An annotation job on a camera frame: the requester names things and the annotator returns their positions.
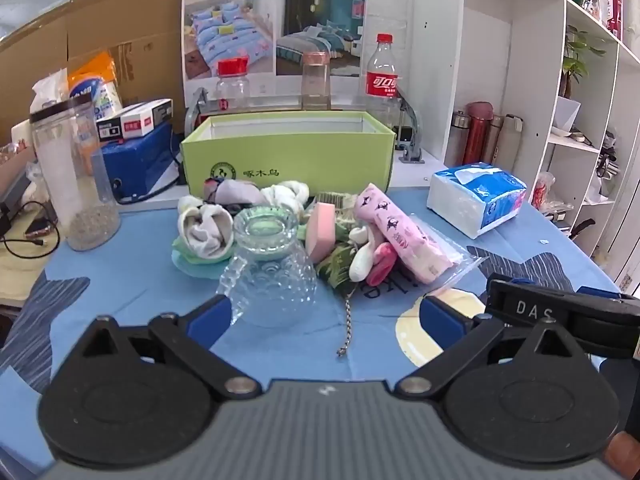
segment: black cable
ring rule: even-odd
[[[24,204],[22,204],[19,208],[18,211],[16,211],[14,213],[14,215],[9,219],[9,222],[13,222],[13,220],[24,210],[25,207],[27,207],[29,204],[38,204],[42,210],[44,211],[44,216],[47,220],[47,222],[49,222],[49,224],[51,224],[51,226],[53,227],[53,229],[56,231],[56,245],[53,247],[52,250],[47,251],[46,253],[43,254],[38,254],[37,256],[23,256],[22,254],[17,254],[14,253],[10,248],[9,245],[7,244],[7,242],[30,242],[34,245],[38,245],[38,246],[42,246],[44,245],[44,240],[27,240],[25,239],[12,239],[12,238],[5,238],[2,237],[0,238],[0,241],[4,244],[4,248],[8,251],[9,254],[11,254],[11,256],[15,256],[16,258],[20,258],[21,260],[37,260],[40,258],[44,258],[46,256],[49,256],[50,254],[53,254],[53,252],[60,247],[60,241],[62,240],[62,237],[60,236],[60,231],[58,229],[58,226],[56,225],[55,222],[53,222],[51,220],[51,218],[49,218],[49,212],[47,211],[47,207],[42,203],[42,202],[38,202],[37,200],[29,200],[28,202],[25,202]]]
[[[21,238],[3,238],[5,242],[25,242],[33,245],[44,245],[44,240],[40,240],[39,238],[35,238],[33,240],[21,239]]]
[[[169,153],[171,153],[171,158],[176,163],[176,166],[180,167],[181,162],[178,160],[174,153],[174,135],[174,129],[171,128],[171,135],[169,135]]]
[[[176,177],[175,179],[173,179],[170,183],[168,183],[166,186],[162,186],[160,189],[156,189],[155,191],[148,193],[146,195],[143,196],[139,196],[136,198],[130,198],[129,200],[123,200],[119,197],[116,196],[117,194],[117,190],[118,188],[115,187],[113,189],[113,195],[116,198],[116,202],[118,202],[118,204],[120,205],[131,205],[131,204],[137,204],[140,202],[144,202],[145,200],[149,200],[150,198],[153,198],[155,196],[158,196],[161,193],[164,193],[166,190],[172,188],[173,186],[175,186],[176,184],[178,184],[178,181],[180,180],[180,177]]]

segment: glass jar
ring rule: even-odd
[[[239,317],[262,328],[290,326],[308,316],[316,272],[297,238],[298,220],[287,208],[257,206],[234,219],[236,250],[220,277],[218,294]]]
[[[33,145],[59,227],[76,251],[93,249],[120,227],[100,150],[91,95],[84,94],[30,116]]]
[[[327,52],[302,55],[302,109],[331,110],[331,74]]]
[[[216,99],[220,110],[246,109],[249,105],[248,57],[223,59],[218,63]]]

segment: phone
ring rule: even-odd
[[[27,238],[27,240],[33,240],[34,238],[42,238],[48,235],[53,231],[53,224],[51,222],[56,222],[57,220],[58,218],[56,217],[51,202],[47,202],[44,209],[38,213],[36,218],[33,219],[33,222],[27,227],[27,230],[24,232],[24,237]]]

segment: coca-cola bottle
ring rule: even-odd
[[[378,48],[367,65],[366,100],[367,112],[389,128],[398,125],[399,101],[396,87],[398,72],[391,51],[394,37],[378,35]]]

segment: blue tissue packaging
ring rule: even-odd
[[[102,147],[104,165],[111,186],[117,186],[123,197],[143,196],[172,163],[169,151],[172,126],[164,122],[145,137],[126,142],[113,141]]]
[[[484,162],[438,171],[430,185],[427,207],[469,238],[516,216],[527,194],[521,180]]]

